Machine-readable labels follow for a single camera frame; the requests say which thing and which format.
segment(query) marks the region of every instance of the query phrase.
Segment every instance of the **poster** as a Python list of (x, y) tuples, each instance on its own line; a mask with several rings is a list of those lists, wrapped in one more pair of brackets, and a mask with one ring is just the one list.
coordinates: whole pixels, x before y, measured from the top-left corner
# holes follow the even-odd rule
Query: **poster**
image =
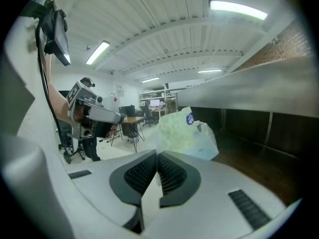
[(116, 85), (116, 96), (117, 97), (124, 96), (124, 90), (122, 89), (122, 86), (120, 86), (120, 85)]

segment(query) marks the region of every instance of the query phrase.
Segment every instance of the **dark wooden panel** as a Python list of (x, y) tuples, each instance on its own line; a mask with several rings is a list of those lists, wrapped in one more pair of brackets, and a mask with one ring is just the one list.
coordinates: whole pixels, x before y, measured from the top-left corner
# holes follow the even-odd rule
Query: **dark wooden panel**
[(225, 131), (249, 141), (263, 144), (269, 124), (269, 113), (226, 110)]
[(301, 161), (227, 134), (216, 135), (219, 154), (213, 161), (229, 165), (262, 184), (286, 205), (300, 197)]
[(318, 129), (318, 118), (274, 113), (267, 145), (300, 158), (319, 153)]
[(207, 123), (215, 134), (220, 131), (221, 109), (191, 107), (191, 111), (193, 112), (194, 120)]

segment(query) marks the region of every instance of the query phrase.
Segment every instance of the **blue label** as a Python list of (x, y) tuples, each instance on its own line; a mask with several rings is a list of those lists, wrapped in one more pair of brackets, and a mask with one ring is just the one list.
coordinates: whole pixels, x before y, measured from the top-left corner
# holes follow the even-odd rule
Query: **blue label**
[(189, 125), (192, 125), (194, 123), (193, 113), (190, 113), (189, 115), (186, 116), (186, 122)]

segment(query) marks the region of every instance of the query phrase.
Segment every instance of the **white ceiling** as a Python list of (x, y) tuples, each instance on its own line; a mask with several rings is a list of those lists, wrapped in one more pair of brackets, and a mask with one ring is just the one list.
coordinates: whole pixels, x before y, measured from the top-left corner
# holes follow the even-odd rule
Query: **white ceiling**
[[(139, 82), (160, 77), (147, 84), (151, 88), (178, 80), (219, 77), (255, 54), (290, 21), (280, 21), (282, 0), (223, 0), (268, 13), (264, 21), (211, 11), (208, 1), (59, 0), (57, 4), (68, 15), (72, 64), (84, 66), (106, 40), (110, 46), (88, 67), (106, 73), (115, 71)], [(204, 68), (223, 72), (198, 74)]]

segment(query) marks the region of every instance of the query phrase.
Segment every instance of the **brick wall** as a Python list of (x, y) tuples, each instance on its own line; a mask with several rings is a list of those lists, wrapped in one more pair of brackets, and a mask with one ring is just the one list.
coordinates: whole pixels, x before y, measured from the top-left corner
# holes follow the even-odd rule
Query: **brick wall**
[(313, 50), (301, 23), (293, 21), (278, 36), (275, 43), (268, 43), (234, 72), (262, 63), (300, 56), (311, 56)]

